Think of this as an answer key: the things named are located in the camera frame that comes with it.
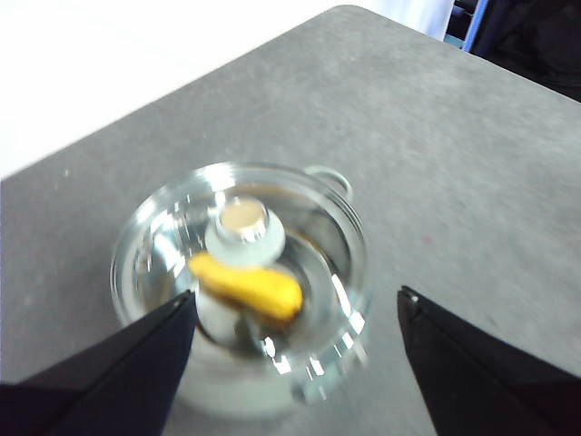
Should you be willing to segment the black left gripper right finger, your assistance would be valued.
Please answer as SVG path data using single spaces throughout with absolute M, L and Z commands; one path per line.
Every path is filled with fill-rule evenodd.
M 438 435 L 577 435 L 580 379 L 416 290 L 397 293 L 409 365 Z

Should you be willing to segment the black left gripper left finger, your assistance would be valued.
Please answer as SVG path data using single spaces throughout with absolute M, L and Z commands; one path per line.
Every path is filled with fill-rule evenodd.
M 196 323 L 186 291 L 102 342 L 2 384 L 2 434 L 162 434 Z

